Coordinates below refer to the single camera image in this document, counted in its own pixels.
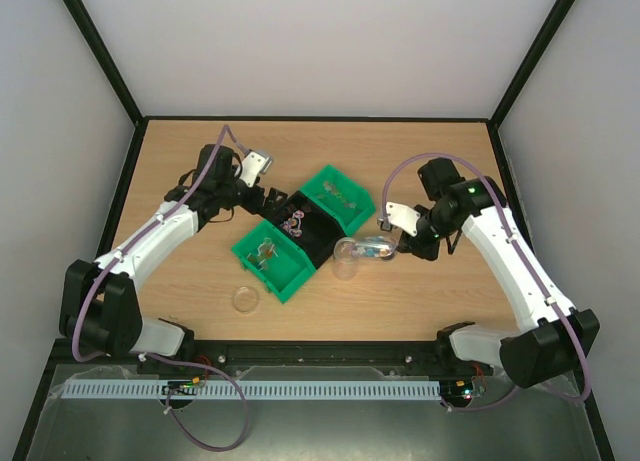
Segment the metal scoop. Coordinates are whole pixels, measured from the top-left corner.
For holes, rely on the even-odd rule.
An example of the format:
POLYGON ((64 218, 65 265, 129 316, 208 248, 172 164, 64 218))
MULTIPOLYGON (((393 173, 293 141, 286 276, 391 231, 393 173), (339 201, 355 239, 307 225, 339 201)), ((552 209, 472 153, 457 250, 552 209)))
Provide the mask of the metal scoop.
POLYGON ((357 259, 390 261, 395 257, 397 248, 398 243, 392 237, 369 236, 355 241, 351 255, 357 259))

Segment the clear glass jar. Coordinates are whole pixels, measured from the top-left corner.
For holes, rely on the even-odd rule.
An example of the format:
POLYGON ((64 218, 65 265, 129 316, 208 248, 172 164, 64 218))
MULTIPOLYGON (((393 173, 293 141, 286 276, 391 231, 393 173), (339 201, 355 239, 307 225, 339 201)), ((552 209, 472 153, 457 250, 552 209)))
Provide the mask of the clear glass jar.
POLYGON ((345 237, 337 241, 332 261, 334 276, 343 281, 354 278, 362 256, 363 246, 354 238, 345 237))

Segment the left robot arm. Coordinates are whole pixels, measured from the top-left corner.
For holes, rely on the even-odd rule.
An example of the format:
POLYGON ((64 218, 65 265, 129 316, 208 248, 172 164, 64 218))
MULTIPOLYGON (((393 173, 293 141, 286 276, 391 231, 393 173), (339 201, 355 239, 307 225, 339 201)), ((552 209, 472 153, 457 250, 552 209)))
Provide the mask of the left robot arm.
POLYGON ((185 327, 142 315, 138 291, 183 242, 212 223, 221 211, 241 207, 266 215, 284 198, 260 187, 273 160, 264 152, 238 154, 206 145, 196 168, 179 178, 156 212, 120 245, 92 262, 77 260, 65 273, 59 329, 72 355, 87 362, 101 355, 154 353, 172 357, 185 327))

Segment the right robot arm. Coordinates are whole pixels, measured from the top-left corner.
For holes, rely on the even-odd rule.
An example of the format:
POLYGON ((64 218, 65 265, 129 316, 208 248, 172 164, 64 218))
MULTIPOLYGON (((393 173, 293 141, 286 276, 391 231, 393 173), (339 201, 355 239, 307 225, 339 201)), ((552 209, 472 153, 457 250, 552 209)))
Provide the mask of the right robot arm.
POLYGON ((398 249, 434 261, 440 245, 455 251, 466 237, 483 257, 514 315, 513 333, 463 322, 442 331, 436 360, 445 371, 470 361, 503 369, 520 388, 529 388, 576 369, 586 372, 586 356, 600 323, 590 310, 578 310, 545 272, 522 239, 508 202, 495 181, 476 168, 466 179, 463 159, 425 153, 418 176, 432 205, 410 207, 382 200, 380 225, 398 228, 398 249))

